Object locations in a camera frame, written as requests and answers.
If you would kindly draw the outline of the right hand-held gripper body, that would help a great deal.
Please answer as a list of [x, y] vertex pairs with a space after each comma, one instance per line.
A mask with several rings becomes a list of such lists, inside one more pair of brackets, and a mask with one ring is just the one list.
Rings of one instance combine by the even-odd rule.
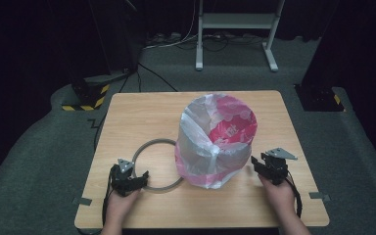
[[282, 148], [268, 150], [261, 154], [261, 158], [264, 160], [268, 170], [266, 178], [269, 179], [273, 185], [279, 185], [286, 179], [289, 172], [286, 161], [296, 161], [298, 159]]

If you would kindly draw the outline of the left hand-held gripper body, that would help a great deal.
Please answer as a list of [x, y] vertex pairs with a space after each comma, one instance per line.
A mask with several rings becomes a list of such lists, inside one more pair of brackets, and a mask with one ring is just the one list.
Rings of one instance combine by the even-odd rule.
[[111, 168], [110, 184], [122, 197], [126, 197], [133, 191], [131, 188], [133, 167], [134, 163], [118, 159], [117, 163]]

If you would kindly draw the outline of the pink printed plastic bag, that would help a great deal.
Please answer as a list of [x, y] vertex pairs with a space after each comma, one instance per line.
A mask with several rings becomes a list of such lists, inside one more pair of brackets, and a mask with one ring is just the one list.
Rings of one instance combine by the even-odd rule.
[[183, 111], [175, 145], [182, 178], [206, 189], [218, 189], [246, 164], [258, 129], [254, 112], [228, 94], [207, 94]]

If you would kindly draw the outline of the person's left hand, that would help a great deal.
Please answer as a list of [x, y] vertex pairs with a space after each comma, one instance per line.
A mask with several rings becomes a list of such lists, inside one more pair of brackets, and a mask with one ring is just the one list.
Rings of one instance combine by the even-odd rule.
[[118, 192], [113, 191], [108, 198], [105, 224], [122, 225], [139, 193], [140, 191], [137, 190], [123, 197]]

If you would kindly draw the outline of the person's right hand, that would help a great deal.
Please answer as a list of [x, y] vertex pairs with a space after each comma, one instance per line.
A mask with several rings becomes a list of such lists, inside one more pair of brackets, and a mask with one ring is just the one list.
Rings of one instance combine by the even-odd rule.
[[258, 176], [263, 185], [266, 198], [279, 218], [295, 215], [295, 196], [291, 186], [283, 181], [279, 185], [272, 184], [263, 176]]

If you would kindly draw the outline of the grey tape piece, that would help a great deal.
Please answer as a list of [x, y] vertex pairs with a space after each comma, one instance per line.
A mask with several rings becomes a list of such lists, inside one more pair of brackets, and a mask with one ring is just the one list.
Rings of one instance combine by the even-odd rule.
[[75, 205], [85, 205], [85, 206], [90, 206], [91, 203], [92, 203], [92, 200], [91, 199], [87, 199], [87, 198], [73, 198], [72, 199], [72, 203], [75, 204]]
[[309, 196], [311, 199], [319, 199], [322, 202], [329, 202], [331, 200], [329, 195], [321, 192], [309, 192]]

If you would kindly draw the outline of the black base with yellow mark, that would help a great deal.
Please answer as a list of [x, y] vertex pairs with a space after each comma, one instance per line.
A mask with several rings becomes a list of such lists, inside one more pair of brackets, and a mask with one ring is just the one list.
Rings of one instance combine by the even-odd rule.
[[331, 88], [301, 84], [296, 84], [294, 88], [307, 112], [343, 112], [345, 110], [340, 98]]

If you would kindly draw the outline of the black base with hazard stripes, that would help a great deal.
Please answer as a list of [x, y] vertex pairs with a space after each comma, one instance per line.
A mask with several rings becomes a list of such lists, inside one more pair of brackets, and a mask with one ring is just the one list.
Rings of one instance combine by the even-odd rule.
[[62, 109], [64, 111], [95, 111], [102, 106], [110, 85], [89, 85], [84, 79], [81, 79], [74, 81], [70, 87], [77, 98], [77, 102], [75, 104], [63, 104]]

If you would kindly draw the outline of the grey power strip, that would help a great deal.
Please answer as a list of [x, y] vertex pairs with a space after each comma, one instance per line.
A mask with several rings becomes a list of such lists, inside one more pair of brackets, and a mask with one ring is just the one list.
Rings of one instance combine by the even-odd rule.
[[171, 44], [176, 43], [182, 39], [180, 33], [173, 32], [171, 34], [156, 33], [155, 35], [149, 36], [147, 38], [148, 45], [157, 45], [157, 44]]

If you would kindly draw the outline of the white metal stand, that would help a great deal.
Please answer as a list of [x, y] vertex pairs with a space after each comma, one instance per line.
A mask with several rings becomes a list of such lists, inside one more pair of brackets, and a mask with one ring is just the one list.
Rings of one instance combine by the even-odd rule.
[[261, 47], [270, 70], [273, 72], [279, 71], [271, 47], [284, 4], [285, 0], [278, 0], [276, 12], [272, 14], [205, 13], [203, 10], [204, 0], [199, 0], [195, 69], [201, 71], [204, 68], [204, 29], [269, 29], [269, 35], [261, 43]]

